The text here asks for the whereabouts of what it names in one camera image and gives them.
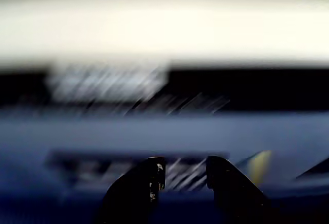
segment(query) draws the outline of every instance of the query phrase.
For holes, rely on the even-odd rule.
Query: yellow object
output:
[[[248,163],[248,175],[255,185],[262,183],[268,169],[270,157],[271,151],[263,151],[252,158]]]

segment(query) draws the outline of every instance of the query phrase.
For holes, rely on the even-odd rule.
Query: blue dashboard surface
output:
[[[328,158],[328,113],[101,119],[4,116],[0,131],[2,223],[92,221],[106,188],[77,189],[68,185],[47,166],[47,158],[54,151],[102,156],[224,153],[237,164],[259,151],[270,150],[269,171],[260,188],[273,199],[274,205],[286,211],[329,205],[328,174],[298,178]],[[220,219],[210,191],[164,192],[160,206],[161,223],[187,220],[200,223],[205,216]]]

